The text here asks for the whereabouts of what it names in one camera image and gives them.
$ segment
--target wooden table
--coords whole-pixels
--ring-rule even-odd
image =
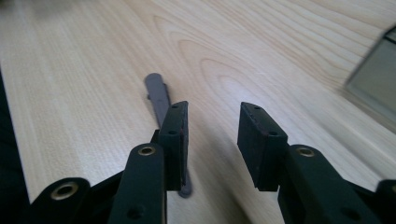
[[[396,22],[396,2],[0,2],[0,63],[33,200],[48,184],[94,185],[157,128],[144,78],[190,102],[194,194],[169,193],[169,223],[282,223],[236,146],[240,103],[265,108],[290,143],[320,149],[346,179],[396,178],[396,137],[344,83]]]

